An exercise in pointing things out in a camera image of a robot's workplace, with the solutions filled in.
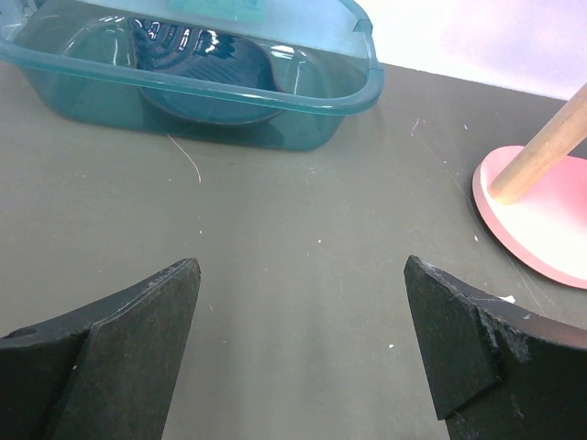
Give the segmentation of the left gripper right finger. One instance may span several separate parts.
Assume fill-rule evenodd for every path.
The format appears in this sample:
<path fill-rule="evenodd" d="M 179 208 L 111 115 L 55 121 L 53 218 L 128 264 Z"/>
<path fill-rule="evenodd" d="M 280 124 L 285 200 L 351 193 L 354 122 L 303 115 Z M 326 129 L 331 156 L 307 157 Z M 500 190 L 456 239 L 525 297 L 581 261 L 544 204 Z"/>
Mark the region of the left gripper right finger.
<path fill-rule="evenodd" d="M 411 256 L 404 282 L 437 418 L 452 439 L 583 439 L 586 332 Z"/>

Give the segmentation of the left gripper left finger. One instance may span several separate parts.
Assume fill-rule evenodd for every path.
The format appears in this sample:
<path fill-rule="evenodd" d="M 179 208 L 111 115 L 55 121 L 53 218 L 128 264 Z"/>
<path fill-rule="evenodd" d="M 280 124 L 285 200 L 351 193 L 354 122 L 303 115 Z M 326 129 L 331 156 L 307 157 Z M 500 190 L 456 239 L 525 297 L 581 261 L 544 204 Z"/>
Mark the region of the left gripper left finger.
<path fill-rule="evenodd" d="M 4 439 L 160 439 L 201 270 L 181 259 L 139 283 L 1 339 Z"/>

